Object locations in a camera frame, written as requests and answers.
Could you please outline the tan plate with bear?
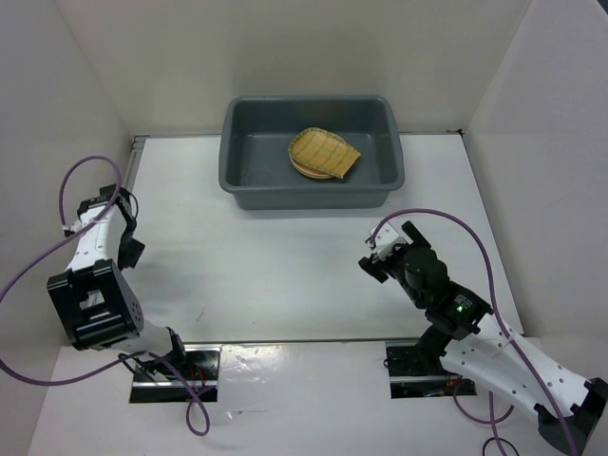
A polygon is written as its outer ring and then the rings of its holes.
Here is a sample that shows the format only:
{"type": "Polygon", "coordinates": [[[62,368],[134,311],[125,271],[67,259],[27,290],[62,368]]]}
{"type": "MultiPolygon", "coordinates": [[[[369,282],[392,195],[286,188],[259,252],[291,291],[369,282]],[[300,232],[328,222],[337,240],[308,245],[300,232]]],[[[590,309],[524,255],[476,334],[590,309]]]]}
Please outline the tan plate with bear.
{"type": "Polygon", "coordinates": [[[308,165],[304,165],[298,161],[295,161],[293,159],[290,159],[291,164],[293,165],[293,167],[295,168],[296,171],[298,171],[300,174],[302,174],[303,176],[310,178],[310,179],[314,179],[314,180],[330,180],[333,179],[333,175],[328,174],[326,172],[323,171],[319,171],[316,170],[314,168],[311,168],[308,165]]]}

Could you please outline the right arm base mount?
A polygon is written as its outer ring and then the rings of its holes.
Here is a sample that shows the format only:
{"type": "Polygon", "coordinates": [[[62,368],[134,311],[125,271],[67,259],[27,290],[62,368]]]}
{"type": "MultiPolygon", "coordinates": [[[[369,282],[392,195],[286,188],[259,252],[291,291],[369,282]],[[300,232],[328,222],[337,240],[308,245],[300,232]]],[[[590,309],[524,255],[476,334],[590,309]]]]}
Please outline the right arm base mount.
{"type": "Polygon", "coordinates": [[[389,375],[391,399],[423,399],[477,394],[475,385],[459,374],[443,368],[427,368],[417,357],[416,339],[397,339],[385,343],[383,365],[389,375]]]}

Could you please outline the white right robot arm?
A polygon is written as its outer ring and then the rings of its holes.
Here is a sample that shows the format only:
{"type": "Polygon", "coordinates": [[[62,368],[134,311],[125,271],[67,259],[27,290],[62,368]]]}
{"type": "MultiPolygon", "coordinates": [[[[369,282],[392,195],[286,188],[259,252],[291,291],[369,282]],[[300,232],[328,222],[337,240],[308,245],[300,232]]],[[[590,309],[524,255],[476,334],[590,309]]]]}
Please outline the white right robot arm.
{"type": "Polygon", "coordinates": [[[549,357],[493,308],[450,279],[447,266],[411,222],[370,232],[371,255],[360,266],[378,281],[395,279],[429,327],[416,344],[427,373],[457,373],[527,413],[550,446],[566,455],[586,448],[607,403],[607,384],[549,357]]]}

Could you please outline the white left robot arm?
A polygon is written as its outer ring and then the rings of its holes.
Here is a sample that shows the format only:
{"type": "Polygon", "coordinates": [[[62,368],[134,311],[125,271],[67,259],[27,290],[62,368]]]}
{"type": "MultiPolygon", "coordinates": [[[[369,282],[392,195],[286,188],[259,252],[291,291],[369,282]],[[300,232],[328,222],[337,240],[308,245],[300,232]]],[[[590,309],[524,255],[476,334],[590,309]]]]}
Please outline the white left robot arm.
{"type": "Polygon", "coordinates": [[[130,199],[127,189],[110,184],[80,203],[77,220],[65,234],[85,233],[66,270],[48,279],[47,292],[76,350],[142,352],[147,376],[158,372],[179,379],[194,368],[194,358],[173,329],[144,318],[123,274],[145,249],[134,238],[137,221],[130,199]]]}

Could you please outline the woven bamboo tray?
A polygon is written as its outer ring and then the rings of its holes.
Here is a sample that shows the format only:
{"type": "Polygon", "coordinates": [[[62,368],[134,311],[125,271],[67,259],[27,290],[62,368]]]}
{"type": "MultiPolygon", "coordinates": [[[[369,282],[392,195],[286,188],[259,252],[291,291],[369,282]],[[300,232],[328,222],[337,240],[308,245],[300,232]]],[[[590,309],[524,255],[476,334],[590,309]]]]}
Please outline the woven bamboo tray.
{"type": "Polygon", "coordinates": [[[289,159],[343,180],[361,153],[342,137],[319,127],[299,132],[288,146],[289,159]]]}

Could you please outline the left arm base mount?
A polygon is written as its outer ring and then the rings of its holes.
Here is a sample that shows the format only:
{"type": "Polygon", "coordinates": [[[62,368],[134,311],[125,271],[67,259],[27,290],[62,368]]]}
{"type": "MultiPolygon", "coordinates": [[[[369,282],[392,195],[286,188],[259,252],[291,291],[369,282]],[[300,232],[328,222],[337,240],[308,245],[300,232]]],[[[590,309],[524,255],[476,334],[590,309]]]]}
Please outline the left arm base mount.
{"type": "MultiPolygon", "coordinates": [[[[219,361],[221,348],[186,345],[185,357],[168,356],[177,370],[203,403],[218,400],[219,361]]],[[[191,402],[192,397],[182,381],[161,361],[150,356],[128,358],[120,352],[118,359],[132,374],[131,404],[165,404],[191,402]]]]}

